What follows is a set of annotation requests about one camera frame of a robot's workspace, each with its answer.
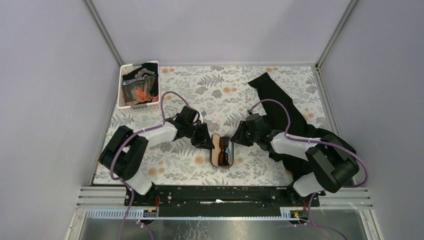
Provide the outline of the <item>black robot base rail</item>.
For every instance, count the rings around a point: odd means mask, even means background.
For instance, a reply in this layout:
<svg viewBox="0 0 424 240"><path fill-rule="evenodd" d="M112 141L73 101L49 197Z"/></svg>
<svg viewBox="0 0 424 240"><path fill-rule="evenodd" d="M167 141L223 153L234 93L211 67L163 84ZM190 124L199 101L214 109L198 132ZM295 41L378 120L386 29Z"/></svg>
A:
<svg viewBox="0 0 424 240"><path fill-rule="evenodd" d="M126 190L125 206L152 207L168 216L217 214L230 216L266 216L271 210L319 207L315 197L299 197L290 188L276 186L153 185L145 195L131 197Z"/></svg>

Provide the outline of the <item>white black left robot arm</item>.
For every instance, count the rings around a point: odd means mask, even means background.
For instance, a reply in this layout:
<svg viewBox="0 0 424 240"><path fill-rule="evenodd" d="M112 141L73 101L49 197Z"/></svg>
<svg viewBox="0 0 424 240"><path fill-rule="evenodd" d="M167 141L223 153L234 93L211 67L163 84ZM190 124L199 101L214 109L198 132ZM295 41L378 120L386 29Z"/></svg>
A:
<svg viewBox="0 0 424 240"><path fill-rule="evenodd" d="M153 182L140 170L144 154L151 147L181 138L190 139L195 148L214 149L202 114L185 105L180 113L165 119L162 125L137 132L120 126L100 154L99 163L136 192L135 197L142 205L148 206L154 202L155 192L151 189Z"/></svg>

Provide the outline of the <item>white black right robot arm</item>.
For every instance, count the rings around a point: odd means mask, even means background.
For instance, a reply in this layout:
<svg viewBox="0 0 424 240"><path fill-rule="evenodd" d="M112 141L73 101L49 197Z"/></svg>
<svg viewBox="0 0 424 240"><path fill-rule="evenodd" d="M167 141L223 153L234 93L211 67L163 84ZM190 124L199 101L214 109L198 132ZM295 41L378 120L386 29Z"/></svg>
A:
<svg viewBox="0 0 424 240"><path fill-rule="evenodd" d="M301 205L313 193L336 193L360 170L353 152L335 136L307 138L288 134L273 129L258 113L239 123L231 141L247 147L256 144L271 154L289 155L309 163L311 172L292 182L286 193L293 206Z"/></svg>

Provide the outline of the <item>black glasses case tan lining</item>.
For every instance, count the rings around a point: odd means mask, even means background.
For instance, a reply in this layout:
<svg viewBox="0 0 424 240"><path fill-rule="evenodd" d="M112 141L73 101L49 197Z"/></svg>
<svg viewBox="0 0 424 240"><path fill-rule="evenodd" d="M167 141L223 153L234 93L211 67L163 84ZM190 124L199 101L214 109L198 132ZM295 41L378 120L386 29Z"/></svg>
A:
<svg viewBox="0 0 424 240"><path fill-rule="evenodd" d="M234 163L234 143L232 136L213 133L211 140L214 148L210 151L210 163L216 168L230 168Z"/></svg>

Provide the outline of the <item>brown tortoiseshell sunglasses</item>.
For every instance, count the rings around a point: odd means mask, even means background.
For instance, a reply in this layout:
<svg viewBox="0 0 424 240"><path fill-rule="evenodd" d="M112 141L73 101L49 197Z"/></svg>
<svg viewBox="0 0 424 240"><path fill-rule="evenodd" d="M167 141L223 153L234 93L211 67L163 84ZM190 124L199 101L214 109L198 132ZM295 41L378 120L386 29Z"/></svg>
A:
<svg viewBox="0 0 424 240"><path fill-rule="evenodd" d="M230 145L231 137L226 135L222 136L219 139L219 153L217 158L217 163L219 167L229 167L230 166L230 155L227 153L227 149Z"/></svg>

